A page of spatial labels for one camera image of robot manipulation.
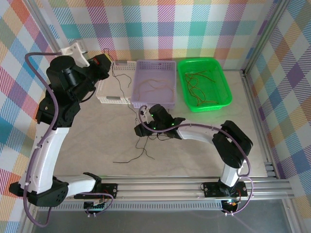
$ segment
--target brown wire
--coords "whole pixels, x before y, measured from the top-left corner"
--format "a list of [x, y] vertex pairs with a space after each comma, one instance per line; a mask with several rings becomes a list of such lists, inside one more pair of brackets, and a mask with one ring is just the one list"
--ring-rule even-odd
[[[192, 74], [191, 73], [185, 73], [185, 77], [186, 77], [185, 79], [186, 79], [186, 82], [187, 82], [187, 88], [189, 90], [189, 93], [190, 93], [190, 95], [192, 95], [193, 97], [195, 97], [197, 99], [197, 106], [200, 106], [203, 103], [211, 103], [211, 102], [218, 104], [218, 102], [216, 102], [216, 101], [206, 100], [206, 95], [204, 94], [204, 92], [200, 88], [196, 87], [199, 84], [199, 80], [198, 80], [198, 78], [194, 77], [194, 75], [205, 77], [205, 78], [209, 79], [210, 81], [212, 81], [214, 83], [216, 82], [216, 81], [212, 80], [211, 78], [209, 78], [208, 76], [201, 74], [201, 73], [204, 73], [204, 72], [207, 72], [207, 70], [200, 71], [200, 72], [197, 72], [197, 73], [192, 73]], [[194, 84], [194, 85], [192, 85], [190, 83], [193, 79], [195, 79], [197, 81], [196, 84]], [[200, 91], [203, 94], [203, 96], [204, 96], [204, 100], [202, 100], [198, 95], [196, 95], [195, 92], [193, 91], [193, 89], [196, 89], [196, 90]]]

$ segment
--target table surface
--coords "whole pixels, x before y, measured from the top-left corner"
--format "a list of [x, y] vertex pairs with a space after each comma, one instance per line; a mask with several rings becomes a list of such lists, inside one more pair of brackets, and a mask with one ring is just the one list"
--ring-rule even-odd
[[[192, 122], [219, 126], [226, 120], [234, 121], [253, 141], [249, 154], [252, 177], [266, 177], [262, 151], [248, 107], [240, 73], [225, 71], [233, 101], [221, 110], [193, 113], [183, 99], [177, 77], [177, 102], [173, 117], [184, 117]], [[54, 174], [79, 175], [83, 172], [103, 175], [126, 176], [221, 176], [224, 163], [214, 145], [195, 140], [170, 139], [167, 141], [148, 140], [146, 150], [136, 149], [138, 137], [134, 132], [135, 114], [127, 105], [101, 104], [94, 96], [81, 103], [81, 111], [74, 119], [61, 147]], [[140, 139], [138, 147], [143, 147], [146, 137]]]

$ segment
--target robotic arm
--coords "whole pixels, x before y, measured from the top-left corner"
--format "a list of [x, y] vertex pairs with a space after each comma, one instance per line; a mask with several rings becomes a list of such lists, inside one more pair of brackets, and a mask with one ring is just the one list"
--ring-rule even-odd
[[[95, 91], [97, 81], [109, 76], [110, 59], [105, 54], [101, 54], [86, 60], [82, 54], [83, 50], [82, 44], [74, 43], [71, 47], [61, 50], [63, 56], [53, 59], [47, 69], [50, 87], [58, 102], [59, 114], [33, 163], [27, 198], [36, 206], [55, 207], [67, 196], [102, 191], [101, 179], [90, 173], [76, 177], [53, 176], [61, 145], [72, 126], [75, 115], [80, 111], [80, 103], [90, 91]], [[36, 135], [32, 153], [49, 128], [54, 112], [52, 98], [46, 91], [36, 115]], [[19, 182], [10, 185], [11, 193], [23, 196], [26, 173]]]
[[[136, 135], [140, 137], [151, 136], [154, 133], [145, 126], [160, 131], [174, 126], [174, 129], [166, 131], [164, 134], [170, 138], [193, 139], [213, 144], [225, 165], [218, 184], [216, 186], [212, 185], [213, 190], [210, 188], [209, 192], [214, 194], [221, 192], [226, 197], [231, 197], [236, 193], [236, 185], [238, 184], [239, 174], [245, 158], [230, 138], [221, 132], [214, 133], [213, 130], [206, 130], [206, 128], [195, 126], [195, 123], [191, 123], [185, 118], [173, 118], [159, 104], [154, 105], [148, 111], [141, 111], [140, 114], [144, 115], [146, 119], [152, 119], [150, 122], [147, 121], [135, 127]], [[246, 156], [249, 154], [253, 143], [234, 122], [227, 120], [221, 125], [221, 130], [227, 132], [238, 142]]]
[[[102, 193], [107, 189], [102, 184], [102, 179], [91, 173], [84, 173], [75, 177], [56, 178], [53, 176], [61, 145], [72, 126], [75, 115], [80, 111], [80, 103], [90, 91], [95, 91], [97, 81], [108, 78], [111, 66], [111, 61], [105, 54], [97, 55], [89, 60], [81, 58], [83, 49], [76, 43], [62, 50], [62, 53], [64, 55], [53, 59], [47, 69], [47, 75], [51, 81], [50, 87], [58, 102], [59, 114], [56, 123], [53, 125], [53, 130], [45, 139], [42, 147], [39, 148], [31, 172], [27, 198], [35, 206], [55, 207], [68, 196], [76, 195], [77, 198], [82, 198], [82, 195], [79, 195], [80, 193]], [[32, 151], [37, 147], [38, 141], [50, 126], [54, 111], [51, 96], [46, 92], [36, 115], [36, 136]], [[184, 118], [173, 118], [159, 104], [143, 114], [149, 114], [149, 117], [152, 117], [153, 120], [146, 123], [152, 129], [164, 130], [172, 125], [190, 123]], [[252, 147], [251, 140], [232, 121], [226, 121], [222, 125], [222, 129], [238, 142], [246, 155], [249, 154]], [[153, 134], [142, 124], [135, 127], [135, 132], [141, 137]], [[225, 166], [219, 182], [213, 184], [209, 190], [212, 191], [212, 196], [221, 193], [222, 197], [230, 197], [235, 193], [236, 185], [240, 183], [238, 178], [244, 157], [224, 134], [213, 133], [213, 131], [207, 131], [197, 126], [177, 127], [165, 132], [171, 138], [193, 139], [214, 144]], [[23, 196], [25, 177], [26, 173], [23, 174], [19, 182], [10, 185], [9, 191], [17, 196]], [[94, 194], [90, 198], [101, 199], [102, 196]]]

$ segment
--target purple plastic basket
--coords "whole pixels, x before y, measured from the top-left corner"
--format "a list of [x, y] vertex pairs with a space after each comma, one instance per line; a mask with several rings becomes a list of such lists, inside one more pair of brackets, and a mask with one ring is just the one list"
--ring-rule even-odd
[[138, 60], [131, 102], [134, 108], [159, 103], [173, 109], [176, 102], [176, 62]]

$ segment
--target plaid wall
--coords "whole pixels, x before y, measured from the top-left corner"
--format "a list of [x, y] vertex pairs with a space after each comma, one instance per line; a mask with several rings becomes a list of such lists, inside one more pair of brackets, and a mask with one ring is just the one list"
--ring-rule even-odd
[[116, 60], [215, 57], [241, 69], [277, 0], [36, 0], [61, 47], [83, 38]]
[[254, 40], [254, 42], [253, 42], [253, 44], [252, 44], [252, 47], [251, 47], [250, 50], [248, 51], [248, 54], [247, 54], [246, 59], [245, 59], [245, 61], [244, 61], [244, 63], [243, 63], [242, 69], [245, 69], [246, 65], [248, 64], [249, 59], [250, 59], [250, 57], [252, 56], [253, 51], [254, 51], [254, 49], [255, 49], [255, 47], [256, 47], [256, 45], [257, 45], [257, 43], [258, 43], [260, 37], [262, 36], [262, 33], [264, 32], [266, 26], [268, 25], [269, 20], [270, 20], [271, 16], [273, 15], [274, 10], [276, 9], [276, 6], [277, 6], [277, 3], [278, 3], [278, 2], [279, 2], [279, 0], [274, 0], [274, 1], [273, 1], [272, 5], [271, 5], [271, 7], [270, 7], [270, 9], [269, 9], [269, 12], [267, 13], [267, 15], [266, 15], [266, 17], [265, 17], [265, 19], [264, 19], [264, 21], [263, 21], [263, 23], [262, 23], [262, 25], [261, 25], [259, 31], [258, 31], [258, 33], [257, 33], [257, 35], [256, 35], [256, 38], [255, 38], [255, 40]]
[[[23, 174], [35, 136], [35, 114], [43, 85], [27, 67], [30, 51], [52, 52], [22, 0], [0, 7], [0, 233], [16, 232], [23, 204], [8, 187]], [[32, 63], [45, 77], [51, 58]]]
[[311, 232], [311, 0], [292, 0], [250, 82], [282, 178]]

